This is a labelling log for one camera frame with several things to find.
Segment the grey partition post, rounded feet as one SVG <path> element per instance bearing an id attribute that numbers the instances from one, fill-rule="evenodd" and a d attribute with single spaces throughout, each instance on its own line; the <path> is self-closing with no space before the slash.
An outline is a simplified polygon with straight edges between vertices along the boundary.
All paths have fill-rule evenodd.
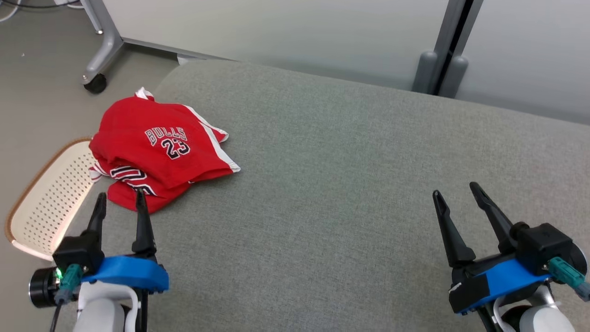
<path id="1" fill-rule="evenodd" d="M 448 0 L 434 50 L 420 55 L 413 92 L 456 97 L 469 65 L 463 51 L 483 2 Z"/>

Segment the white perforated laundry basket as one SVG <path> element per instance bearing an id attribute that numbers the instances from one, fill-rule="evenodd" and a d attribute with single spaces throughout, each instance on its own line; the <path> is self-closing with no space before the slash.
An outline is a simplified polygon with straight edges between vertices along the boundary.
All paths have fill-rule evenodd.
<path id="1" fill-rule="evenodd" d="M 91 138 L 63 146 L 36 174 L 9 212 L 6 239 L 18 250 L 51 262 L 94 181 Z"/>

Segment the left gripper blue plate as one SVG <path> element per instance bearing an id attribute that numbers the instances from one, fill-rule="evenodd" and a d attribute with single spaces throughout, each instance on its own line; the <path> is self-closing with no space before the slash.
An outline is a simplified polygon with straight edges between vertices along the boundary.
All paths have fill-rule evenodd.
<path id="1" fill-rule="evenodd" d="M 106 216 L 107 196 L 99 193 L 94 210 L 85 233 L 96 235 L 101 240 L 103 221 Z M 147 291 L 149 294 L 163 293 L 170 288 L 167 271 L 158 263 L 142 258 L 155 258 L 157 247 L 154 239 L 150 213 L 147 208 L 145 194 L 136 190 L 136 239 L 131 245 L 133 257 L 112 256 L 105 258 L 97 273 L 82 276 L 81 285 L 75 290 L 72 301 L 78 299 L 78 293 L 84 282 L 128 286 L 133 290 Z M 59 290 L 60 280 L 65 270 L 59 267 L 38 269 L 28 284 L 28 296 L 37 308 L 56 307 L 55 294 Z"/>

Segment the red Bulls 23 shorts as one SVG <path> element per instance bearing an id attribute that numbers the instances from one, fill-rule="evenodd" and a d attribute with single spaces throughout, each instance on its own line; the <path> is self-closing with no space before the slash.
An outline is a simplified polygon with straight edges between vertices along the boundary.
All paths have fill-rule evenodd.
<path id="1" fill-rule="evenodd" d="M 91 176 L 108 176 L 162 196 L 198 181 L 240 172 L 223 150 L 229 135 L 187 105 L 159 103 L 145 89 L 114 103 L 90 149 Z"/>

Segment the black caster wheel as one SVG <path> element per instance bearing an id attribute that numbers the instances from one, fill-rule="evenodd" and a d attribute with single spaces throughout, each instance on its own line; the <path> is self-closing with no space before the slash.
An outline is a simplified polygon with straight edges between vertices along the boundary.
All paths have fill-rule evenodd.
<path id="1" fill-rule="evenodd" d="M 107 87 L 107 79 L 104 74 L 97 74 L 90 82 L 83 84 L 87 92 L 98 95 L 101 94 Z"/>

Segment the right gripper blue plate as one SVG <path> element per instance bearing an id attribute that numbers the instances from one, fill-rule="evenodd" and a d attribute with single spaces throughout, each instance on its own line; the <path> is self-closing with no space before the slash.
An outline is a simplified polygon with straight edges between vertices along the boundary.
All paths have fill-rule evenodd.
<path id="1" fill-rule="evenodd" d="M 512 222 L 477 182 L 470 182 L 469 187 L 478 207 L 489 219 L 499 241 L 500 253 L 511 254 L 517 246 L 510 236 Z M 495 255 L 475 261 L 476 255 L 457 230 L 440 191 L 433 191 L 432 198 L 445 254 L 452 268 L 448 300 L 453 313 L 467 315 L 477 312 L 481 317 L 493 317 L 493 304 L 500 297 L 524 300 L 550 279 L 549 274 L 530 273 L 513 255 Z"/>

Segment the grey metal table leg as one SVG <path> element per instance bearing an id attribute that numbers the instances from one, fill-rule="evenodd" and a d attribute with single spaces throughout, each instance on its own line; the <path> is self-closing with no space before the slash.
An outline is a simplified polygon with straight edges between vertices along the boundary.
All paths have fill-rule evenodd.
<path id="1" fill-rule="evenodd" d="M 85 72 L 82 75 L 82 85 L 89 85 L 96 80 L 96 77 L 103 74 L 103 70 L 111 63 L 118 51 L 124 44 L 138 45 L 149 47 L 155 50 L 168 51 L 175 54 L 187 55 L 198 59 L 222 59 L 214 55 L 201 54 L 195 51 L 182 50 L 175 47 L 164 46 L 152 42 L 135 40 L 126 36 L 121 36 L 115 23 L 112 21 L 110 14 L 103 0 L 80 0 L 85 11 L 97 21 L 101 27 L 102 44 L 94 57 L 88 63 Z"/>

